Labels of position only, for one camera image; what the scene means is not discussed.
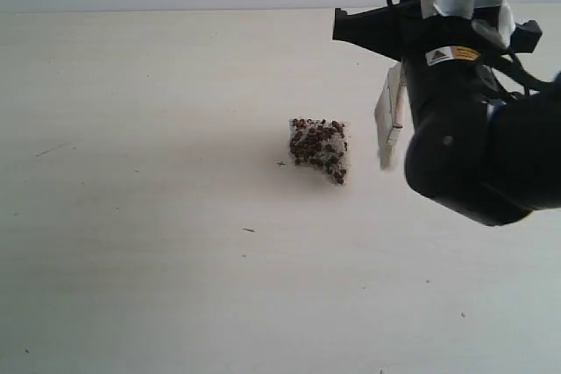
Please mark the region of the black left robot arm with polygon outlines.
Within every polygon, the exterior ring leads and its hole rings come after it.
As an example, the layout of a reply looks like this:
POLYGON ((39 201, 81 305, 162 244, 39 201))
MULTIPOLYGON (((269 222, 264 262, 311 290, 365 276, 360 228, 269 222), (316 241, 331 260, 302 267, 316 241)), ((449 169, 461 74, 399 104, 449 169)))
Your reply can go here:
POLYGON ((542 32, 506 0, 400 0, 336 10, 332 37, 396 60, 414 126, 405 177, 418 194, 503 226, 560 205, 560 83, 517 59, 542 32))

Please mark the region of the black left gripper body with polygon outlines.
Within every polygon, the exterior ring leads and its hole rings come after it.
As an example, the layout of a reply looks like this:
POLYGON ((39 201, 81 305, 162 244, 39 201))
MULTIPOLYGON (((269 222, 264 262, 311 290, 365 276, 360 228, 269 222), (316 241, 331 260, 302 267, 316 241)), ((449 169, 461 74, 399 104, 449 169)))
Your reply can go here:
POLYGON ((481 54, 533 53, 542 30, 517 24, 508 0, 400 0, 350 14, 335 9, 332 38, 393 60, 473 62, 481 54))

